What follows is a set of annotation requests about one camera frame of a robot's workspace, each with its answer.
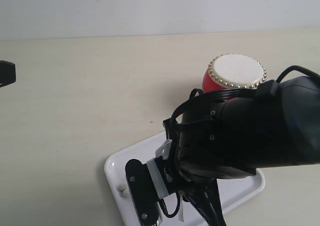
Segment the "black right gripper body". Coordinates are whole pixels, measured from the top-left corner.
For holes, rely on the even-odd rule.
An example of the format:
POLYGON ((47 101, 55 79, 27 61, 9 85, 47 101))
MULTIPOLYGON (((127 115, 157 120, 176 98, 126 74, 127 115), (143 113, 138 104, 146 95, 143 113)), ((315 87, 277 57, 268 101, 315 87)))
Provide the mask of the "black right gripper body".
POLYGON ((231 180, 255 176, 255 167, 241 156, 243 146, 236 143, 249 131, 254 100, 188 100, 165 121, 172 140, 167 172, 170 190, 180 192, 185 201, 218 201, 218 179, 231 180))

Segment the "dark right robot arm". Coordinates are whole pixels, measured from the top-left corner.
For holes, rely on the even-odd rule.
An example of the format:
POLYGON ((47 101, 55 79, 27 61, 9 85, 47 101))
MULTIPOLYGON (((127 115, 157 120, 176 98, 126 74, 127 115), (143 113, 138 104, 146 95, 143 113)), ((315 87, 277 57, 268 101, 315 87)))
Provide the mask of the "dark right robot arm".
POLYGON ((191 96, 163 125, 175 190, 210 226, 223 226, 219 179, 320 162, 320 77, 191 96))

